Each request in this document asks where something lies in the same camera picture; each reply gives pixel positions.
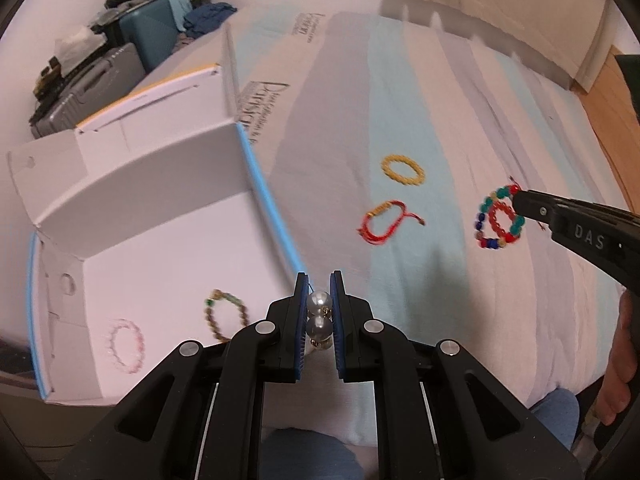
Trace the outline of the right hand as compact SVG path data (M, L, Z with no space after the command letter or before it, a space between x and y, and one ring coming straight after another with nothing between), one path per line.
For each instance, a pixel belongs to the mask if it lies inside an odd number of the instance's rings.
M620 312L608 355L608 366L597 396L594 411L605 426L610 426L616 416L626 410L631 400L629 383L638 368L637 352L631 341L632 299L629 290L620 296Z

